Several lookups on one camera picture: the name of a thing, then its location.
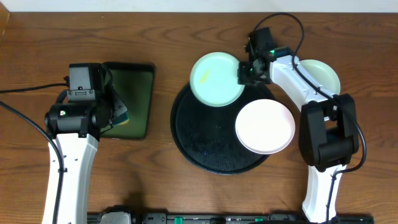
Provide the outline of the green yellow sponge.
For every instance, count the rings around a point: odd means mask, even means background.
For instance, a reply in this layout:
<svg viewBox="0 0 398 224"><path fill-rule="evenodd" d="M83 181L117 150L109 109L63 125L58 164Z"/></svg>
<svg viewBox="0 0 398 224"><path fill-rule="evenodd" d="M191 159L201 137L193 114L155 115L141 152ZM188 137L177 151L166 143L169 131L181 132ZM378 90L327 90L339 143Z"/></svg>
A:
<svg viewBox="0 0 398 224"><path fill-rule="evenodd" d="M128 115L128 112L127 112L127 111L122 112L122 113L115 112L115 113L113 114L112 119L111 119L111 124L112 124L113 126L124 125L124 124L126 124L128 121L129 121L129 115Z"/></svg>

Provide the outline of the light green plate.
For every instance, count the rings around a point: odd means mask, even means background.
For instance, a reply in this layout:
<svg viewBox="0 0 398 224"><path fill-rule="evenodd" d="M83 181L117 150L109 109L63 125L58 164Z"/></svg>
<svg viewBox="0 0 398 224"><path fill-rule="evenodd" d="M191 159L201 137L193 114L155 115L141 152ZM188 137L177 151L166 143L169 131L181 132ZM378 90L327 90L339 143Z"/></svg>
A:
<svg viewBox="0 0 398 224"><path fill-rule="evenodd" d="M316 79L316 81L325 88L340 94L341 85L337 73L326 63L319 60L306 59L301 60L300 64Z"/></svg>
<svg viewBox="0 0 398 224"><path fill-rule="evenodd" d="M236 101L244 90L238 83L239 60L225 52L202 56L190 72L190 88L203 104L222 107Z"/></svg>

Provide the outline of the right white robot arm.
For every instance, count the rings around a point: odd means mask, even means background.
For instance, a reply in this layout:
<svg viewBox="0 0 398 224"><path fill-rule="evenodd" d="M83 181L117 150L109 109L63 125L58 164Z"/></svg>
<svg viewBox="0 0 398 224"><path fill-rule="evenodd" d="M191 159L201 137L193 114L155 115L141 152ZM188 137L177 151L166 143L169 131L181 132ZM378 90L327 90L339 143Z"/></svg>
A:
<svg viewBox="0 0 398 224"><path fill-rule="evenodd" d="M335 71L318 60L300 60L288 47L248 49L248 62L238 68L239 83L275 84L300 111L298 146L308 165L307 193L302 204L306 221L336 219L335 201L342 175L359 149L354 100L340 94ZM235 122L241 144L258 154L273 154L292 140L290 111L272 100L246 105Z"/></svg>

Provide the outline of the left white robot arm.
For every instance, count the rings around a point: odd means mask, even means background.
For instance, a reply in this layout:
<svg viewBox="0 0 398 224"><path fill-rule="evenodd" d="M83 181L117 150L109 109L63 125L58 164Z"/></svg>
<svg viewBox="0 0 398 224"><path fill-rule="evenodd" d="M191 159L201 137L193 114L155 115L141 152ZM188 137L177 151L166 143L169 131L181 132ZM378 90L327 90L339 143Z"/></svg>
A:
<svg viewBox="0 0 398 224"><path fill-rule="evenodd" d="M107 63L73 63L68 89L45 115L50 173L43 223L86 223L90 175L101 134L129 121Z"/></svg>

